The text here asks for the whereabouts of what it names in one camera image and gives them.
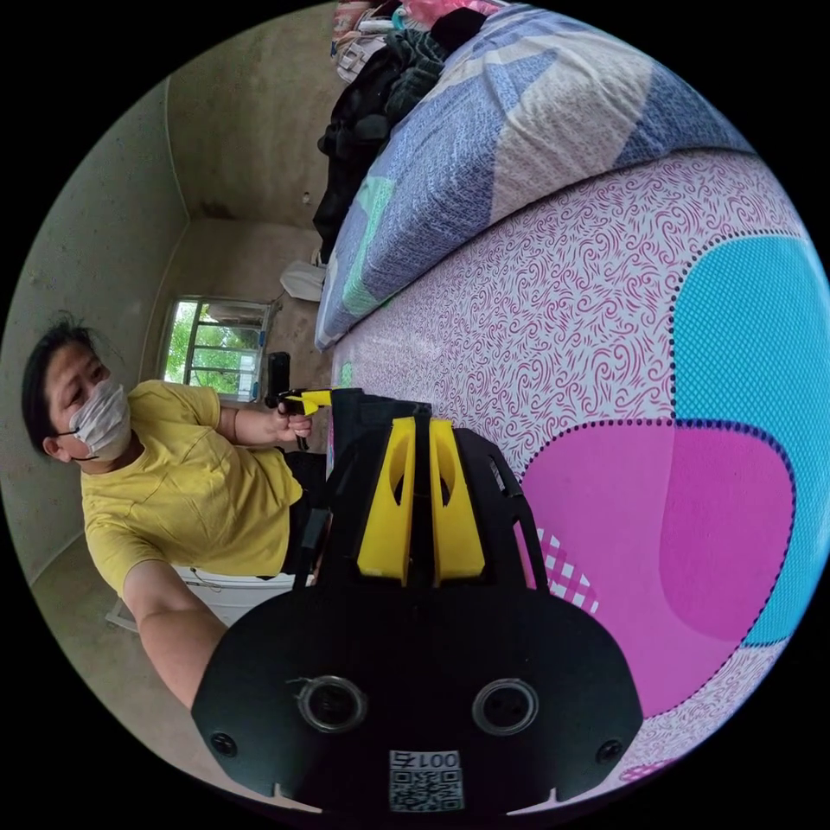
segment green foliage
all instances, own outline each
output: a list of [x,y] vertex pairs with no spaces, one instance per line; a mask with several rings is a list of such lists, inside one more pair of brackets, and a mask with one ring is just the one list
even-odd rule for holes
[[[184,370],[188,357],[190,334],[195,322],[198,303],[179,303],[170,335],[167,367],[164,379],[184,383]],[[203,307],[199,322],[213,322]],[[224,351],[245,349],[248,351]],[[211,386],[220,394],[239,394],[240,374],[250,372],[259,350],[259,332],[252,329],[236,329],[226,326],[199,325],[196,329],[191,386]]]

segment woman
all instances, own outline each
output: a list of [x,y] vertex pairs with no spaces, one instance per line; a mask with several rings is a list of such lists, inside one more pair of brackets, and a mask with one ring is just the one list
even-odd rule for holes
[[93,562],[189,708],[226,628],[172,566],[292,572],[326,461],[275,444],[307,437],[310,418],[225,407],[213,389],[159,380],[126,394],[70,319],[29,357],[22,411],[35,450],[80,468]]

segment ear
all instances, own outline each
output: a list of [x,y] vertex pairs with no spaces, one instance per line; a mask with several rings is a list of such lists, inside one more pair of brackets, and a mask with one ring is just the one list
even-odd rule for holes
[[43,451],[55,461],[62,461],[64,464],[68,464],[72,461],[72,454],[69,450],[64,450],[60,444],[58,444],[57,440],[54,438],[44,438],[43,439]]

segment face mask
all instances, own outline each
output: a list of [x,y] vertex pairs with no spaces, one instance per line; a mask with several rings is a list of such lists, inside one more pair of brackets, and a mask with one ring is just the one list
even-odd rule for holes
[[130,404],[123,386],[112,378],[102,380],[89,400],[70,418],[70,432],[89,447],[86,458],[75,461],[115,461],[121,457],[132,438]]

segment window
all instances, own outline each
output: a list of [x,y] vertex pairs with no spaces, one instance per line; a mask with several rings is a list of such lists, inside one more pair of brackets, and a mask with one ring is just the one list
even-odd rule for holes
[[211,386],[225,400],[258,400],[270,316],[268,303],[183,297],[170,311],[162,378]]

